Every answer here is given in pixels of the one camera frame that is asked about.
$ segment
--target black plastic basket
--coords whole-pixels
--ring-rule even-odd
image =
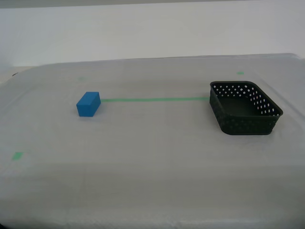
[[[215,81],[210,105],[221,130],[229,135],[268,135],[283,111],[254,83]]]

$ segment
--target black basket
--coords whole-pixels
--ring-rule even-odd
[[[210,105],[221,130],[229,135],[268,135],[283,111],[254,83],[215,81]]]

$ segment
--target green tape line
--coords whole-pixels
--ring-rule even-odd
[[[13,161],[17,161],[17,160],[19,160],[22,157],[22,155],[23,155],[23,152],[15,152],[12,160]]]
[[[167,101],[193,101],[209,100],[210,97],[189,97],[189,98],[147,98],[147,99],[101,99],[103,103],[113,102],[167,102]]]

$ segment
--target basket rim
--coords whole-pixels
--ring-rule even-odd
[[[249,83],[249,84],[255,86],[260,91],[260,93],[262,95],[264,95],[269,100],[270,103],[272,103],[272,105],[279,111],[280,114],[279,114],[279,116],[259,116],[259,115],[250,115],[250,116],[241,115],[241,116],[237,116],[237,115],[229,114],[229,113],[226,112],[226,110],[221,105],[221,103],[220,103],[220,101],[219,101],[219,99],[218,99],[214,89],[212,88],[212,86],[215,83]],[[251,81],[239,81],[239,80],[235,80],[235,81],[213,81],[213,82],[210,83],[210,87],[211,87],[211,91],[216,96],[217,101],[220,104],[221,108],[223,109],[223,111],[228,116],[236,117],[236,118],[260,118],[260,119],[274,119],[274,118],[277,118],[278,119],[279,117],[281,117],[284,114],[283,110],[259,86],[257,86],[257,84],[255,84],[255,83],[253,83]]]

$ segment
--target blue rectangular block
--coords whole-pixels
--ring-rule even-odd
[[[101,99],[98,92],[86,92],[76,104],[79,116],[93,117],[100,104]]]

